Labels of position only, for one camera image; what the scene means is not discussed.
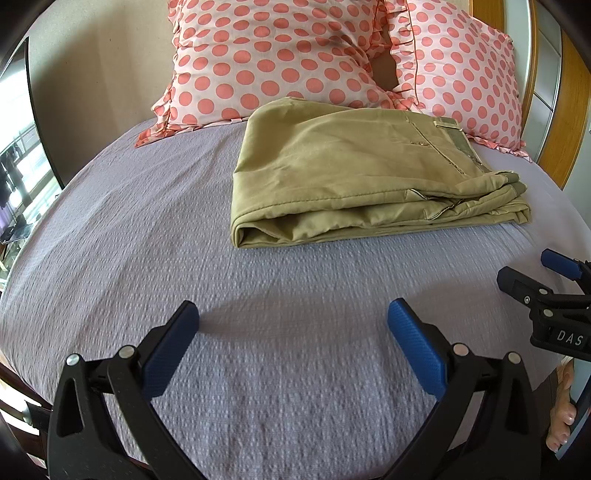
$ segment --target foot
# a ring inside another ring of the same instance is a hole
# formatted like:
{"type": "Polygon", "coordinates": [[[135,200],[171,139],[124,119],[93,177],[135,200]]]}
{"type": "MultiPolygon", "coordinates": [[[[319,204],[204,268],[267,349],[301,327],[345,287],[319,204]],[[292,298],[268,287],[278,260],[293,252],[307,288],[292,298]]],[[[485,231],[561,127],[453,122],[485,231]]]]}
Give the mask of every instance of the foot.
{"type": "Polygon", "coordinates": [[[550,429],[546,437],[546,445],[553,452],[557,452],[561,445],[569,440],[570,429],[577,411],[570,402],[570,386],[574,378],[574,361],[564,366],[563,375],[556,392],[556,403],[550,410],[550,429]]]}

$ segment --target pillow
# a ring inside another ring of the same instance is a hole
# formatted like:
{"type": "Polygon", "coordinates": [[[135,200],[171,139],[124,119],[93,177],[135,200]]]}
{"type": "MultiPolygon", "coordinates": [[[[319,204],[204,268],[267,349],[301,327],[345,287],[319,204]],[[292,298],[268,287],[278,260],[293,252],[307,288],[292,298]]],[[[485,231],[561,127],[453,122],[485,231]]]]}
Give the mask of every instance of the pillow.
{"type": "Polygon", "coordinates": [[[285,96],[393,108],[371,78],[378,0],[170,0],[173,79],[136,146],[240,121],[285,96]]]}
{"type": "Polygon", "coordinates": [[[386,2],[395,107],[450,116],[478,143],[527,156],[511,38],[441,0],[386,2]]]}

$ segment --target blue gripper pad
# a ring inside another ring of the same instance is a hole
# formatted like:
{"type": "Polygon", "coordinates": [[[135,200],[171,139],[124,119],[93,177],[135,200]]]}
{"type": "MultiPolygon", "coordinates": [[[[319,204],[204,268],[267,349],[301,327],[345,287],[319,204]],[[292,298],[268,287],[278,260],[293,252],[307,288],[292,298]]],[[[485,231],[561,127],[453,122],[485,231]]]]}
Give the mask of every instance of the blue gripper pad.
{"type": "Polygon", "coordinates": [[[406,355],[414,374],[427,393],[441,400],[447,388],[447,362],[442,358],[441,346],[434,345],[426,335],[436,330],[448,346],[438,328],[425,325],[404,299],[396,299],[388,308],[388,327],[406,355]]]}
{"type": "Polygon", "coordinates": [[[164,393],[183,355],[199,330],[199,311],[185,301],[169,320],[172,325],[142,369],[142,393],[147,400],[164,393]]]}
{"type": "Polygon", "coordinates": [[[579,280],[582,276],[581,269],[576,261],[569,257],[565,257],[550,248],[547,248],[542,252],[540,260],[542,261],[543,266],[559,273],[569,280],[579,280]]]}

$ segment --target mattress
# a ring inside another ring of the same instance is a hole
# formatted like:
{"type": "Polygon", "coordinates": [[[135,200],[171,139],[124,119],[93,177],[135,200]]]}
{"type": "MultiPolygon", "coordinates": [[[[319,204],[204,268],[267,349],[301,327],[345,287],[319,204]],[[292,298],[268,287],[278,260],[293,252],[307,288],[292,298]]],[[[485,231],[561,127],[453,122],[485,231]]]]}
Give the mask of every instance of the mattress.
{"type": "Polygon", "coordinates": [[[528,309],[495,282],[510,265],[576,292],[540,253],[591,258],[591,232],[538,165],[475,145],[528,185],[526,225],[236,249],[232,171],[245,123],[134,149],[149,124],[66,187],[0,300],[0,349],[48,401],[69,353],[111,356],[188,299],[200,332],[152,404],[195,465],[211,479],[361,480],[387,470],[434,404],[389,334],[391,300],[479,355],[519,352],[534,388],[557,365],[529,344],[528,309]]]}

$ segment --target beige wall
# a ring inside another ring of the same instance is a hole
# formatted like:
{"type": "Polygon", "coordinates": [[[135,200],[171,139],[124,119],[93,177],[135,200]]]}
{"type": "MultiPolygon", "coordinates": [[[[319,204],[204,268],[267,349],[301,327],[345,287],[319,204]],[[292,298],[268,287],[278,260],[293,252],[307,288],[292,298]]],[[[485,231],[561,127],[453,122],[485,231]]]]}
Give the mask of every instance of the beige wall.
{"type": "Polygon", "coordinates": [[[33,105],[65,183],[153,116],[173,67],[167,13],[165,0],[56,0],[31,27],[33,105]]]}

